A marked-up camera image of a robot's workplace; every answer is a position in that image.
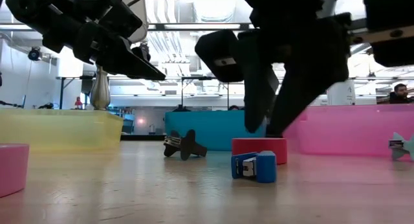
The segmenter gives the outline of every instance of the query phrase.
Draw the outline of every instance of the camera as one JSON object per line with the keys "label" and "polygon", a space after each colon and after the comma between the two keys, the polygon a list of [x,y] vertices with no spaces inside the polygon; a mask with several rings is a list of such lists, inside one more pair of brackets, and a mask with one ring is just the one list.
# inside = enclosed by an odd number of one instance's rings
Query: camera
{"label": "camera", "polygon": [[41,52],[39,47],[32,47],[32,50],[28,52],[27,57],[29,60],[38,62],[41,59]]}

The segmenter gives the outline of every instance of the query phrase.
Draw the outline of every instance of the blue block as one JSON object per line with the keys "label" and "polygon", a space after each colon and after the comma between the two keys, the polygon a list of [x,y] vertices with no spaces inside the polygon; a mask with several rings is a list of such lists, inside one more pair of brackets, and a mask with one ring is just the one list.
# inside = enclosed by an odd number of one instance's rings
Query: blue block
{"label": "blue block", "polygon": [[276,155],[262,151],[256,156],[256,179],[258,183],[276,182]]}
{"label": "blue block", "polygon": [[245,128],[244,111],[185,111],[169,112],[165,116],[166,133],[175,130],[185,136],[195,130],[195,140],[208,150],[231,151],[233,138],[254,138],[266,135],[266,121],[255,132]]}
{"label": "blue block", "polygon": [[243,177],[243,161],[249,158],[253,158],[257,153],[244,153],[240,155],[232,156],[232,177],[238,179]]}

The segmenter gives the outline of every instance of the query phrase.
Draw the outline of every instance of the black cross-shaped object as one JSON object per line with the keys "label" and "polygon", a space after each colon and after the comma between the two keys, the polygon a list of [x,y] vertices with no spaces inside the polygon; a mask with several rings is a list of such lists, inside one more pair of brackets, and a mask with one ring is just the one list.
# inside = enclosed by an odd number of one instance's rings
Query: black cross-shaped object
{"label": "black cross-shaped object", "polygon": [[180,134],[172,130],[169,136],[164,140],[166,149],[164,155],[171,157],[175,152],[180,151],[180,156],[183,161],[186,161],[191,154],[205,157],[207,148],[195,142],[195,131],[190,129],[185,137],[180,137]]}

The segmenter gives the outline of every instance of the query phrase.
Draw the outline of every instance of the metal vase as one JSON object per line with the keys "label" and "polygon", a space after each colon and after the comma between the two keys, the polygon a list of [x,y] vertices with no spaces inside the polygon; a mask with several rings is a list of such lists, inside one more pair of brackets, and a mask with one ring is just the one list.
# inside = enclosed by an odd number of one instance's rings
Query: metal vase
{"label": "metal vase", "polygon": [[102,66],[97,66],[96,79],[91,90],[91,104],[95,110],[106,110],[110,103],[108,73]]}

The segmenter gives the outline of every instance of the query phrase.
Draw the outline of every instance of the yellow bin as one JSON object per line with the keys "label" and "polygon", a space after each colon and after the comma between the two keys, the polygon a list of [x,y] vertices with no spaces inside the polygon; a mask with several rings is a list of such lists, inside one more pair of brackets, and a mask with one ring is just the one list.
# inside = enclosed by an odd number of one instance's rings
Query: yellow bin
{"label": "yellow bin", "polygon": [[106,111],[0,109],[0,143],[30,151],[118,149],[123,119]]}

